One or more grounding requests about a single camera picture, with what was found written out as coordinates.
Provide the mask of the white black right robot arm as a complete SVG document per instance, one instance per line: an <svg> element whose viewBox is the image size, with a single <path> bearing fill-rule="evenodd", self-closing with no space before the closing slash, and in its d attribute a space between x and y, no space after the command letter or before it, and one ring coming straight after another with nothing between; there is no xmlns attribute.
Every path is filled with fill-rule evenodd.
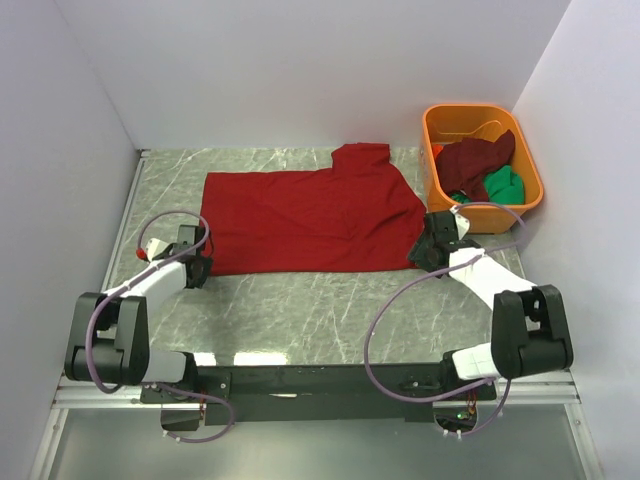
<svg viewBox="0 0 640 480"><path fill-rule="evenodd" d="M444 395L460 399L474 380L512 380L565 370L574 352L560 291L538 286L495 261L466 237L470 221L456 211L427 213L408 259L419 268L456 280L492 312L490 341L451 354L439 374Z"/></svg>

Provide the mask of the bright red t shirt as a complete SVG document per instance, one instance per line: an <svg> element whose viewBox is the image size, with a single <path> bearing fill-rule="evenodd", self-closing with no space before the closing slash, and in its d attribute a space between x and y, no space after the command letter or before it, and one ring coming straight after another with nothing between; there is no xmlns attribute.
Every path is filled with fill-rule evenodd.
<svg viewBox="0 0 640 480"><path fill-rule="evenodd" d="M328 168L206 176L214 275L411 267L426 208L387 144L345 144Z"/></svg>

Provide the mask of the aluminium frame rail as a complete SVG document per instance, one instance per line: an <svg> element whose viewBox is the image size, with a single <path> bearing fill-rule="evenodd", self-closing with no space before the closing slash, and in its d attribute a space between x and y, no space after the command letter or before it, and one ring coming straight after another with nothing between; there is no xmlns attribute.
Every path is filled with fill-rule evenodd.
<svg viewBox="0 0 640 480"><path fill-rule="evenodd" d="M62 378L58 384L52 407L54 409L176 409L176 402L145 404L141 401L142 388L127 386L114 394L105 394L89 382L73 382ZM556 372L513 380L507 405L567 405L581 404L570 372Z"/></svg>

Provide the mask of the orange plastic laundry basket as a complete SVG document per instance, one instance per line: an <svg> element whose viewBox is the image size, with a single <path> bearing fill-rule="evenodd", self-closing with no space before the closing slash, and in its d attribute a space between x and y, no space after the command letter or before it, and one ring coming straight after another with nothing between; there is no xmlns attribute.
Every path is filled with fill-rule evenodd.
<svg viewBox="0 0 640 480"><path fill-rule="evenodd" d="M523 180L524 203L511 205L508 211L495 206L465 204L462 214L471 222L470 232L505 233L516 223L513 213L522 216L541 202L544 194L542 181L520 124L509 111L490 104L436 104L422 114L422 128L420 161L428 211L444 211L457 204L441 188L432 146L461 141L466 137L495 141L508 130L515 136L511 165Z"/></svg>

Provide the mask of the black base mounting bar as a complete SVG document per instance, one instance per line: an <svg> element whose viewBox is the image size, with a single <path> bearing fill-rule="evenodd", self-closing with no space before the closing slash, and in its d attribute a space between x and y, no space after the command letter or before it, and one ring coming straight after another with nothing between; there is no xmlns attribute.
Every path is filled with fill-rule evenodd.
<svg viewBox="0 0 640 480"><path fill-rule="evenodd" d="M372 365L375 377L396 394L425 398L471 384L440 363ZM169 385L208 394L231 404L238 422L404 419L433 422L431 403L401 402L380 392L363 365L193 366L183 381ZM146 405L196 407L207 426L226 424L224 405L143 387Z"/></svg>

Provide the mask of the orange red garment in basket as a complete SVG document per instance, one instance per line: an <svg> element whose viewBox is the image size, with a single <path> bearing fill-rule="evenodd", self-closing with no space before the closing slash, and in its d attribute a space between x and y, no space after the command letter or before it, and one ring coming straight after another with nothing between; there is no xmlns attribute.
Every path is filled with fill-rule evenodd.
<svg viewBox="0 0 640 480"><path fill-rule="evenodd" d="M441 144L432 144L431 147L432 147L432 153L434 157L437 157L444 149L444 146Z"/></svg>

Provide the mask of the dark maroon t shirt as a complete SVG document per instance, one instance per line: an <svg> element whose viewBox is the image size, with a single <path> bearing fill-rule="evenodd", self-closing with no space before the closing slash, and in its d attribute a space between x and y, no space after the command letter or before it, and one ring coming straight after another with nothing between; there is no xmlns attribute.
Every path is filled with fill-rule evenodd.
<svg viewBox="0 0 640 480"><path fill-rule="evenodd" d="M461 193L472 202L488 202L484 179L510 163L515 146L511 130L495 141L465 137L445 145L435 158L441 189L448 196Z"/></svg>

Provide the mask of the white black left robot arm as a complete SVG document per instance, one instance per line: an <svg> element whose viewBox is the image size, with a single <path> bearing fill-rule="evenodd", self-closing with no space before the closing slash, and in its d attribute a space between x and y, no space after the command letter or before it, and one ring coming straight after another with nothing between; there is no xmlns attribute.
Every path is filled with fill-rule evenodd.
<svg viewBox="0 0 640 480"><path fill-rule="evenodd" d="M72 381L92 381L105 390L164 383L176 401L193 399L200 388L189 370L193 356L151 348L149 316L184 289L206 282L213 259L202 254L209 231L182 225L168 244L132 279L105 292L82 294L76 301L64 360Z"/></svg>

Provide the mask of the green t shirt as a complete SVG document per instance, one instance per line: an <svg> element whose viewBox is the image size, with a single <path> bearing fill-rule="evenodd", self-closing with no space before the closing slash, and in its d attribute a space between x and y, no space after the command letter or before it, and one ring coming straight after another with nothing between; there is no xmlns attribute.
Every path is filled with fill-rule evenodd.
<svg viewBox="0 0 640 480"><path fill-rule="evenodd" d="M464 191L456 191L450 197L462 204L492 202L504 205L523 205L525 203L523 180L509 165L487 174L483 179L482 185L486 197L469 197Z"/></svg>

